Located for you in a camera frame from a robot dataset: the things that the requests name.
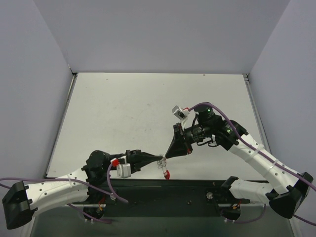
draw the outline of white table surface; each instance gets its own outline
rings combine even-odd
[[[173,137],[175,105],[209,101],[261,143],[242,75],[79,73],[48,169],[48,177],[85,165],[94,150],[110,154],[141,149],[165,154]],[[187,126],[191,126],[194,113]],[[193,145],[193,153],[167,160],[171,179],[264,180],[222,147]],[[132,178],[163,179],[151,163]]]

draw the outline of dark gray floor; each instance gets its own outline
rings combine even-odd
[[[240,219],[260,215],[260,207],[242,207]],[[251,224],[225,224],[222,217],[114,218],[111,225],[85,223],[69,207],[59,207],[36,218],[32,237],[110,237],[110,236],[172,236],[172,237],[293,237],[289,220],[267,208],[265,216]]]

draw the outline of bolt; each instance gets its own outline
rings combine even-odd
[[[110,195],[111,200],[115,200],[117,199],[115,196],[113,196],[113,193],[111,193],[112,195]]]
[[[213,193],[208,192],[208,193],[206,194],[206,197],[207,197],[207,199],[213,199]]]

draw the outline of cable tie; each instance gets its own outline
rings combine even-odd
[[[259,144],[258,147],[256,148],[256,150],[254,150],[253,153],[251,153],[247,159],[245,159],[245,162],[249,162],[251,159],[253,159],[255,157],[255,155],[258,154],[258,152],[260,150],[262,150],[265,146],[263,144]]]
[[[70,188],[72,188],[72,187],[73,187],[73,184],[72,184],[72,182],[71,182],[70,175],[67,174],[67,177],[68,177],[68,180],[69,180]]]
[[[263,175],[263,177],[265,178],[267,174],[269,174],[270,170],[275,166],[275,164],[278,162],[278,159],[276,159],[273,164],[270,166],[270,168],[267,170],[267,172]]]

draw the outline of metal bracket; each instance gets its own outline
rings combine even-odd
[[[59,135],[60,135],[60,132],[61,132],[61,128],[63,126],[64,120],[65,120],[65,117],[66,117],[66,112],[67,112],[67,109],[68,109],[68,106],[69,106],[70,98],[71,98],[71,96],[73,94],[73,90],[75,88],[77,76],[78,76],[78,74],[75,74],[75,75],[73,74],[73,78],[72,78],[72,81],[71,81],[71,84],[70,84],[70,87],[69,87],[69,90],[68,90],[67,101],[66,101],[66,104],[65,104],[63,116],[62,116],[61,122],[59,123],[58,132],[57,132],[56,137],[55,137],[53,149],[52,149],[52,151],[50,153],[49,162],[48,162],[48,166],[47,166],[47,169],[46,169],[45,177],[47,177],[47,174],[48,174],[48,171],[49,171],[49,168],[50,168],[50,164],[51,164],[51,162],[53,160],[54,152],[55,152],[55,149],[56,149],[56,146],[57,146],[57,140],[59,138]]]
[[[245,81],[249,81],[249,73],[243,73],[242,75]]]

